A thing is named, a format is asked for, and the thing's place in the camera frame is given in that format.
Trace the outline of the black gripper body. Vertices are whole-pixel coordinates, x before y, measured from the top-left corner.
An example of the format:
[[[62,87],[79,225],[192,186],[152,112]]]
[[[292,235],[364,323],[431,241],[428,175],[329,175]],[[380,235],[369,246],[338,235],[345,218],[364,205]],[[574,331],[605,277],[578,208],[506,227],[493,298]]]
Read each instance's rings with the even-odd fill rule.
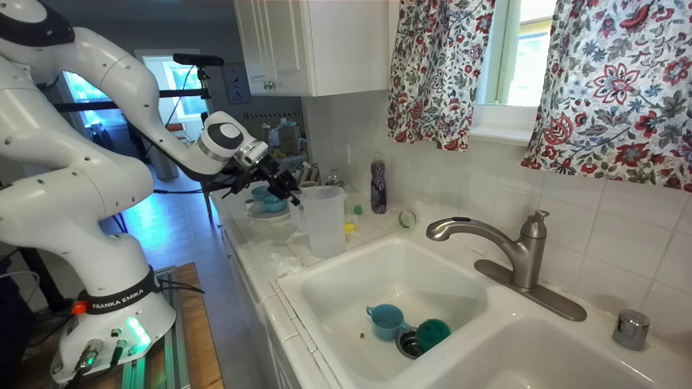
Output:
[[[288,171],[282,171],[273,157],[263,157],[260,165],[254,166],[244,166],[239,159],[231,159],[225,166],[225,173],[229,175],[228,183],[233,195],[248,188],[254,181],[266,181],[270,195],[296,204],[296,179]]]

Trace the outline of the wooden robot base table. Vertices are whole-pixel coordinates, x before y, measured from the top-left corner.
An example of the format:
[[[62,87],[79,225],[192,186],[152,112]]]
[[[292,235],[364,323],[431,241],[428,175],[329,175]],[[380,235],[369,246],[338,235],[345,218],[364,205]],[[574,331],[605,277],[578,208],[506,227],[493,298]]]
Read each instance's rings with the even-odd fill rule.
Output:
[[[163,269],[177,283],[172,289],[177,322],[145,359],[84,375],[76,389],[223,389],[212,327],[206,309],[206,288],[195,263]],[[62,389],[49,379],[59,322],[45,322],[31,339],[8,389]]]

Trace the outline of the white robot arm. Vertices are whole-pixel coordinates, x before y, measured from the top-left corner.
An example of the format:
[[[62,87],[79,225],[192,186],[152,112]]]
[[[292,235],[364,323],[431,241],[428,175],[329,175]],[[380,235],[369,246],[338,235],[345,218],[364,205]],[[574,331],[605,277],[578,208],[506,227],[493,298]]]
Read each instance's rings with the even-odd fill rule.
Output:
[[[0,155],[44,168],[0,189],[0,239],[49,250],[83,281],[49,366],[54,383],[72,385],[145,356],[175,323],[175,309],[141,245],[99,227],[153,193],[152,173],[60,116],[42,87],[62,72],[106,92],[142,138],[196,179],[236,162],[233,189],[263,179],[275,197],[295,198],[299,183],[223,111],[203,120],[195,142],[180,142],[161,119],[159,83],[138,58],[44,0],[0,0]]]

